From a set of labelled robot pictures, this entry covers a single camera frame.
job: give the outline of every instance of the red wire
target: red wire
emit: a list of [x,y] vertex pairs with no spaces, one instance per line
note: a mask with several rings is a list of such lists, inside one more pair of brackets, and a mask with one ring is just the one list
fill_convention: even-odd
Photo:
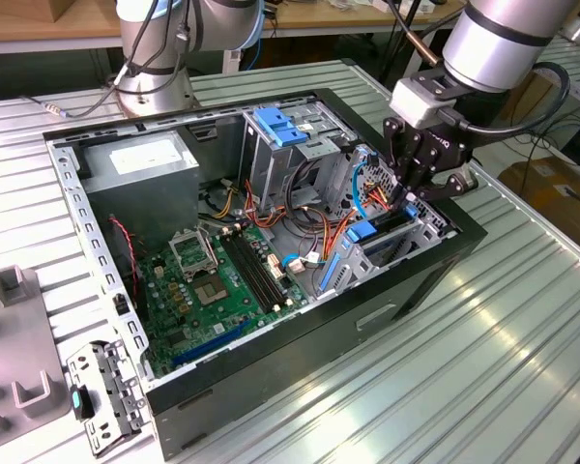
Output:
[[130,255],[130,260],[131,260],[131,277],[133,278],[133,295],[135,296],[137,294],[137,285],[136,285],[137,272],[135,271],[135,253],[133,252],[133,245],[131,244],[130,234],[129,234],[129,232],[127,232],[127,229],[125,228],[125,226],[123,224],[121,224],[117,218],[111,217],[109,220],[113,224],[118,226],[118,228],[123,232],[123,235],[125,236],[125,240],[127,240],[127,246],[129,247],[129,255]]
[[387,203],[385,203],[380,197],[376,196],[376,194],[374,194],[373,192],[369,193],[369,197],[373,198],[374,200],[376,200],[376,202],[382,206],[383,208],[385,208],[386,210],[389,208],[387,206]]

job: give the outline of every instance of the metal bracket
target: metal bracket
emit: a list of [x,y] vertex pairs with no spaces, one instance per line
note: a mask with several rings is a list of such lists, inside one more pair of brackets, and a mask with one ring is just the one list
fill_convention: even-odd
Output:
[[[95,457],[101,457],[140,432],[150,420],[135,370],[121,340],[96,341],[81,348],[67,361],[73,384],[92,405],[92,417],[84,423]],[[79,402],[72,393],[73,403]],[[73,405],[75,411],[79,404]]]

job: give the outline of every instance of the aluminum table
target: aluminum table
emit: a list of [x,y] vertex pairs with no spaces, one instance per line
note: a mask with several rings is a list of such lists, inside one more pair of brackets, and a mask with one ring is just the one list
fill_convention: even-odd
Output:
[[[377,130],[389,93],[333,61],[195,78],[204,104],[331,87]],[[85,108],[100,90],[47,96]],[[105,322],[41,137],[84,121],[0,101],[0,267],[37,271],[61,360]],[[580,248],[474,166],[457,200],[488,236],[393,327],[172,462],[574,462],[580,455]],[[0,448],[0,463],[93,461],[72,413]],[[161,462],[152,427],[105,462]]]

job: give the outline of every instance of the black cable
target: black cable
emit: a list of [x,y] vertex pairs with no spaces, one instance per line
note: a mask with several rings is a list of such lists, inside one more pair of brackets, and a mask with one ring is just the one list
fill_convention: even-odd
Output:
[[453,13],[449,13],[448,15],[441,17],[438,21],[431,23],[425,29],[420,31],[418,33],[418,36],[422,39],[425,39],[425,37],[429,36],[432,32],[440,29],[448,22],[451,22],[454,19],[457,19],[458,17],[460,17],[460,15],[462,15],[462,12],[464,11],[465,8],[466,8],[466,6],[463,6],[462,8],[455,10]]
[[292,220],[292,222],[303,227],[311,227],[313,224],[299,219],[294,214],[294,207],[292,206],[292,187],[295,185],[295,181],[299,173],[302,172],[308,165],[313,165],[313,163],[315,163],[315,161],[310,161],[309,159],[303,159],[303,161],[299,163],[297,168],[292,172],[290,178],[288,179],[284,194],[284,206],[286,209],[286,215],[290,220]]
[[286,222],[285,222],[286,220],[290,221],[290,219],[289,219],[288,217],[286,217],[286,216],[284,216],[284,217],[282,217],[282,218],[281,218],[281,226],[282,226],[284,229],[286,229],[286,230],[288,231],[288,233],[290,233],[291,235],[294,235],[295,237],[298,237],[299,239],[301,239],[301,238],[303,237],[303,235],[301,235],[301,234],[298,234],[297,232],[294,232],[294,231],[290,230],[290,227],[288,227],[288,224],[286,224]]
[[550,128],[552,128],[552,126],[554,126],[558,122],[563,121],[563,119],[567,118],[568,116],[571,116],[573,113],[576,113],[578,111],[580,111],[580,105],[579,106],[576,106],[571,111],[568,111],[567,113],[565,113],[561,117],[559,117],[556,120],[554,120],[547,128],[545,128],[543,130],[543,132],[541,133],[540,137],[538,137],[536,139],[535,143],[533,144],[533,148],[531,149],[531,153],[529,153],[529,157],[528,157],[528,159],[526,161],[526,166],[524,167],[524,176],[522,177],[522,185],[520,186],[520,190],[518,191],[518,196],[520,198],[522,198],[522,195],[524,194],[524,187],[526,186],[526,181],[527,181],[527,179],[529,177],[529,168],[531,167],[531,160],[533,159],[533,153],[535,152],[535,148],[537,147],[537,144],[538,144],[539,139],[540,138],[543,138],[543,136],[548,133],[548,131],[550,130]]
[[563,105],[567,96],[569,95],[569,86],[570,86],[570,79],[569,74],[561,65],[557,65],[556,63],[550,62],[541,62],[535,63],[533,66],[534,70],[537,69],[544,69],[549,70],[555,73],[558,78],[561,80],[561,88],[559,89],[559,94],[552,102],[552,105],[548,108],[548,110],[543,113],[541,116],[538,116],[532,121],[524,124],[518,124],[516,126],[511,126],[509,128],[485,128],[482,126],[475,126],[473,124],[469,124],[468,121],[459,121],[459,119],[455,119],[459,114],[452,115],[449,109],[442,109],[438,112],[441,120],[446,122],[451,126],[458,126],[464,131],[476,133],[479,135],[485,136],[514,136],[518,133],[522,133],[528,131],[529,129],[543,123],[544,121],[548,120],[559,110],[559,108]]
[[380,66],[381,71],[385,68],[387,61],[389,60],[391,43],[393,41],[393,36],[395,35],[395,26],[397,26],[397,19],[394,18],[393,26],[391,27],[391,33],[389,34],[389,40],[387,41],[387,45],[385,45],[385,51],[383,53],[383,62]]
[[[155,9],[157,8],[158,2],[159,2],[159,0],[153,0],[153,3],[151,4],[151,8],[148,9],[148,13],[146,13],[146,17],[144,18],[144,22],[142,22],[142,25],[139,28],[139,31],[137,31],[137,35],[135,36],[135,40],[133,41],[133,48],[131,50],[131,55],[129,56],[129,58],[127,59],[125,64],[123,65],[124,69],[128,69],[129,66],[131,65],[131,63],[133,62],[133,57],[135,56],[135,52],[137,51],[137,48],[139,47],[139,43],[142,40],[142,36],[144,35],[146,28],[148,27],[149,23],[151,22],[151,18],[153,17],[153,14],[155,13]],[[53,103],[41,102],[41,101],[35,100],[31,97],[27,97],[27,96],[23,96],[23,98],[41,105],[45,109],[45,111],[47,111],[51,114],[55,114],[56,116],[61,116],[63,118],[72,118],[72,119],[83,118],[85,116],[88,116],[93,111],[95,111],[97,108],[99,108],[102,104],[104,104],[105,101],[112,94],[112,92],[116,89],[116,87],[117,87],[116,83],[112,83],[107,88],[107,90],[105,90],[105,93],[103,93],[103,95],[101,95],[101,97],[99,98],[99,100],[95,104],[93,104],[90,108],[88,108],[87,110],[85,110],[79,114],[72,114],[69,111],[62,109]]]
[[206,213],[198,213],[197,216],[199,218],[206,219],[207,221],[210,221],[210,222],[218,222],[222,225],[233,224],[237,221],[235,219],[229,219],[229,220],[218,219],[216,217],[212,217],[211,215],[207,215]]
[[393,64],[395,63],[395,58],[397,57],[397,54],[399,53],[400,47],[404,44],[404,41],[406,39],[406,34],[411,33],[410,26],[412,25],[413,20],[415,19],[415,15],[417,14],[417,10],[419,9],[419,6],[421,4],[421,0],[413,0],[413,3],[410,6],[410,9],[408,10],[408,14],[406,14],[405,21],[404,21],[404,18],[402,18],[401,13],[399,12],[397,7],[393,3],[393,0],[387,0],[387,3],[389,3],[389,8],[391,9],[393,14],[395,15],[395,21],[404,30],[405,34],[399,34],[397,36],[397,41],[395,42],[395,45],[393,46],[393,50],[391,51],[391,57],[389,58],[387,65],[385,66],[385,68],[381,72],[380,79],[378,79],[381,83],[384,83],[387,80],[387,77],[389,76],[389,73],[391,72]]
[[410,9],[408,10],[408,14],[406,14],[406,21],[408,21],[408,19],[410,18],[410,21],[408,21],[408,23],[404,21],[404,18],[402,17],[402,13],[399,12],[397,7],[393,3],[393,0],[387,0],[387,3],[389,4],[389,8],[391,9],[391,12],[395,16],[395,19],[397,19],[399,26],[404,30],[404,32],[406,34],[410,34],[410,25],[413,22],[413,19],[415,18],[415,13],[417,12],[417,9],[419,8],[419,4],[421,3],[421,0],[419,2],[417,2],[417,0],[413,1],[413,4],[411,5]]
[[[187,0],[187,5],[185,7],[185,26],[186,27],[189,24],[188,21],[189,21],[190,5],[191,5],[190,0]],[[169,19],[166,22],[166,28],[168,25],[169,25]],[[144,90],[144,91],[124,90],[124,89],[120,89],[120,88],[116,87],[116,91],[121,93],[121,94],[126,94],[126,95],[152,95],[152,94],[155,94],[156,92],[160,92],[161,90],[168,88],[170,85],[172,85],[174,83],[174,81],[176,80],[176,77],[178,76],[178,72],[181,70],[181,62],[183,60],[183,56],[185,55],[185,52],[186,52],[186,50],[184,50],[182,53],[181,52],[177,53],[176,64],[174,65],[174,70],[172,71],[170,78],[168,80],[166,80],[163,84],[161,84],[159,87],[156,87],[156,88],[150,89],[150,90]]]
[[174,65],[174,71],[172,71],[172,75],[170,75],[170,78],[168,80],[166,80],[163,84],[161,84],[159,87],[156,87],[155,89],[143,90],[143,91],[124,90],[124,89],[120,89],[117,87],[116,92],[119,92],[121,94],[127,94],[127,95],[151,95],[151,94],[155,94],[156,92],[160,92],[161,90],[168,88],[170,85],[172,85],[172,83],[174,83],[174,81],[176,80],[176,77],[178,76],[178,71],[181,70],[182,59],[183,59],[183,55],[179,53],[176,56],[176,64]]
[[159,50],[157,50],[153,56],[151,56],[148,60],[146,60],[144,62],[144,64],[142,66],[136,65],[137,69],[135,71],[135,75],[138,75],[142,72],[142,70],[145,70],[146,68],[148,68],[150,66],[151,63],[153,63],[157,58],[159,58],[161,56],[161,54],[163,53],[163,51],[165,50],[165,46],[167,45],[167,33],[170,30],[170,22],[172,19],[172,0],[168,0],[167,1],[167,19],[165,20],[165,32],[163,33],[163,40],[161,42],[161,46],[159,47]]

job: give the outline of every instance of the wooden table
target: wooden table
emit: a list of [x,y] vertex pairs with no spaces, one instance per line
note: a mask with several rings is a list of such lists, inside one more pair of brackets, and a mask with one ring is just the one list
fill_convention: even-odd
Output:
[[[459,0],[449,0],[446,5],[436,7],[433,14],[420,14],[414,28],[421,29],[461,5]],[[287,3],[279,5],[275,36],[385,32],[391,30],[392,24],[392,14],[368,6],[343,12],[326,0],[315,4]],[[273,29],[267,20],[262,37],[269,38]],[[112,46],[121,46],[120,24],[112,0],[76,0],[55,23],[0,14],[0,53]]]

